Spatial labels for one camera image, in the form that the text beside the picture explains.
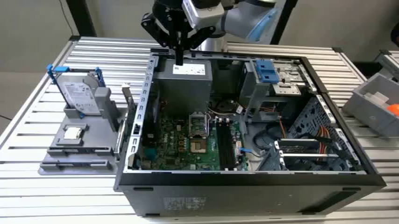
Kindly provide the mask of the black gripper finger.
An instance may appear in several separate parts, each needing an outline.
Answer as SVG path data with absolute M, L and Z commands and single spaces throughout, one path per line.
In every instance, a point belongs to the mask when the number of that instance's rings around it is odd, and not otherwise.
M 207 38 L 214 34 L 217 31 L 215 26 L 205 27 L 198 30 L 198 32 L 191 36 L 183 35 L 183 40 L 181 42 L 181 49 L 179 49 L 179 65 L 183 65 L 183 55 L 185 51 L 190 49 L 195 49 L 201 44 L 206 41 Z
M 181 45 L 179 45 L 179 37 L 178 31 L 175 29 L 175 25 L 173 24 L 173 20 L 167 18 L 167 31 L 166 32 L 162 27 L 157 23 L 157 17 L 151 13 L 146 13 L 142 19 L 142 27 L 147 31 L 147 33 L 153 36 L 157 42 L 163 46 L 169 47 L 175 51 L 175 64 L 181 64 Z

